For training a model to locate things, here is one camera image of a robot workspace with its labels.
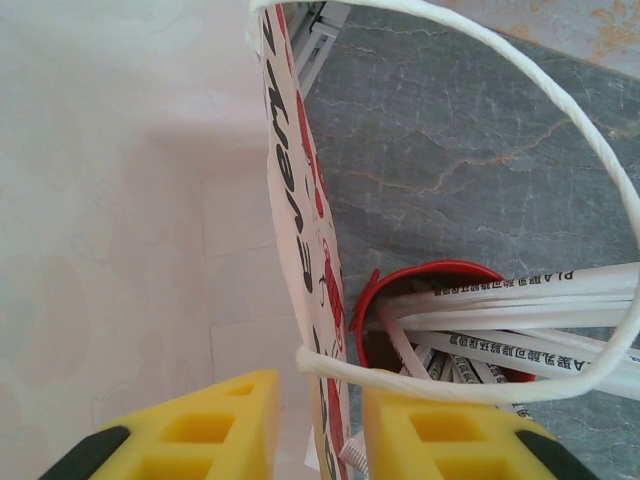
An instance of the marble tile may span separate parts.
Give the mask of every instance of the marble tile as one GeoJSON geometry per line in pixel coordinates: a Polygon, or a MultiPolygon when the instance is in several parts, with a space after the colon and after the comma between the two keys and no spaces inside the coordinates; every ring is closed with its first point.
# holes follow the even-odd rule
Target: marble tile
{"type": "MultiPolygon", "coordinates": [[[[638,185],[640,83],[513,42],[576,98],[638,185]]],[[[306,103],[348,311],[376,267],[454,257],[514,277],[637,260],[619,196],[576,128],[464,35],[356,7],[306,103]]],[[[352,404],[357,424],[355,390],[352,404]]],[[[638,403],[590,393],[531,409],[601,479],[640,475],[638,403]]]]}

